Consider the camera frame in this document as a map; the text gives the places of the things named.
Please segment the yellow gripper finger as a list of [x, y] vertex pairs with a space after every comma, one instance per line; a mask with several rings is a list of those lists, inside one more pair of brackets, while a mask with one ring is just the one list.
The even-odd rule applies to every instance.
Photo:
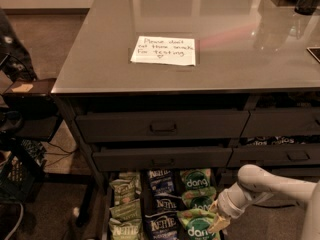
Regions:
[[209, 207], [209, 212], [217, 213], [218, 212], [218, 201], [215, 200]]
[[218, 233], [219, 231], [227, 228], [230, 225], [230, 219], [217, 214], [213, 222], [208, 227], [209, 233]]

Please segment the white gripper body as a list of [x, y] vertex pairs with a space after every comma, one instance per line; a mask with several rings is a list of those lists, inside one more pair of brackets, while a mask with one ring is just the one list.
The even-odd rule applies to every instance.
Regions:
[[262, 193], [253, 192], [235, 183], [218, 195], [217, 211], [223, 217], [237, 219], [248, 206], [257, 203], [262, 197]]

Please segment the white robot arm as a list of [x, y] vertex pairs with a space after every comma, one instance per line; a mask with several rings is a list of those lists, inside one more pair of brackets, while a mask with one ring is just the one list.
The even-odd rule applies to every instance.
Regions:
[[216, 233], [239, 218], [253, 204], [282, 194], [306, 205], [305, 219], [300, 240], [320, 240], [320, 182], [308, 182], [277, 176], [254, 164], [242, 166], [237, 181], [224, 189], [212, 203], [209, 211], [215, 218], [208, 227]]

